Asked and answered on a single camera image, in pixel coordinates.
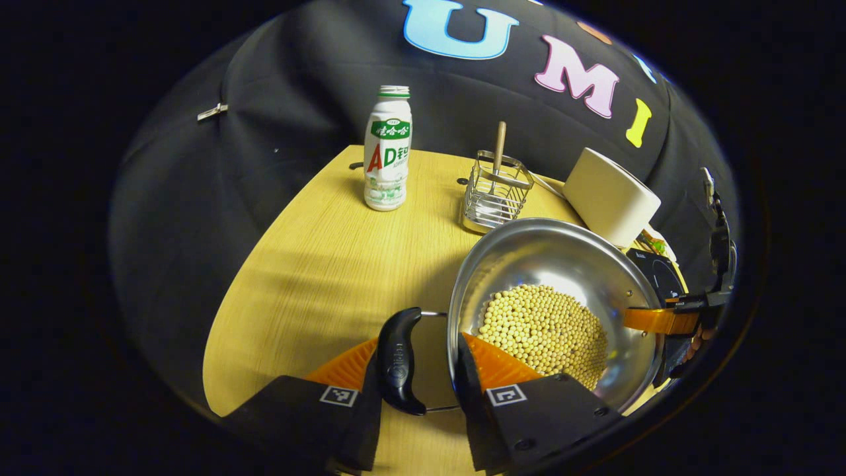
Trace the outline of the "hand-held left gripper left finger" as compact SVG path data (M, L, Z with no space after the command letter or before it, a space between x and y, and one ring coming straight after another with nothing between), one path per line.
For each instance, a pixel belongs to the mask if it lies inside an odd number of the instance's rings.
M381 424L372 338L306 377L279 376L221 424L256 446L271 473L372 470Z

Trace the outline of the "white toaster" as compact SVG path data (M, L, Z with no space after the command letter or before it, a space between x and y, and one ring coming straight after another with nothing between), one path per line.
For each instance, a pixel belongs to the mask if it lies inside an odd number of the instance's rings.
M661 205L643 182L589 147L581 151L562 195L590 231L619 248L631 247Z

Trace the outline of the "steel pot with black handle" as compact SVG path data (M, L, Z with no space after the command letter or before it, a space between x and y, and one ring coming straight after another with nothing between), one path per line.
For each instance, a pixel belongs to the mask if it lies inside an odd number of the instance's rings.
M625 413L652 382L664 338L625 326L631 308L662 306L649 278L601 236L555 219L518 219L480 238L457 269L446 317L446 362L457 391L459 345L465 333L477 334L484 308L494 295L521 284L540 284L563 294L598 317L607 335L607 368L594 393Z

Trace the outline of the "pile of soybeans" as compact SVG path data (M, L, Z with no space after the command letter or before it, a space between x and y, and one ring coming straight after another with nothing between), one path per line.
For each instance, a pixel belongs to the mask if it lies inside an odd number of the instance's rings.
M563 372L593 391L607 367L607 331L574 296L543 284L500 290L475 332L539 376Z

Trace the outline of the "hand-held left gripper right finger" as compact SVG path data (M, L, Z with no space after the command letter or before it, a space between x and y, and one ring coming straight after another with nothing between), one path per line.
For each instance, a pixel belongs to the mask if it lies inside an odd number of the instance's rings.
M567 374L483 385L465 337L457 337L454 389L465 414L475 470L517 475L568 459L623 420Z

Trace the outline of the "wooden utensil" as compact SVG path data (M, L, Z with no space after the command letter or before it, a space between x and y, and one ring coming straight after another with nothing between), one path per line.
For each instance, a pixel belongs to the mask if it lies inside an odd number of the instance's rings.
M499 171L502 165L502 159L504 158L504 144L506 139L506 132L507 132L507 124L505 121L499 121L498 127L496 128L496 143L494 148L494 159L492 163L492 178L490 179L490 194L494 194L496 192L496 187L500 183L499 180Z

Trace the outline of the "white drink bottle green label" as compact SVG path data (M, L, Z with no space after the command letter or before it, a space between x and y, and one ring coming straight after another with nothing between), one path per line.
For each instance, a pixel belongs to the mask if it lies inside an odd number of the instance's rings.
M413 115L408 85L381 85L365 128L364 200L381 212L401 207L407 196Z

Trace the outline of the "black induction cooktop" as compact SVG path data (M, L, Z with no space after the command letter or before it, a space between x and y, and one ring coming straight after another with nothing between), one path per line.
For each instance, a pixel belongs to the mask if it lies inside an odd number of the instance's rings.
M644 274L662 304L686 293L679 274L667 257L635 248L629 249L625 255Z

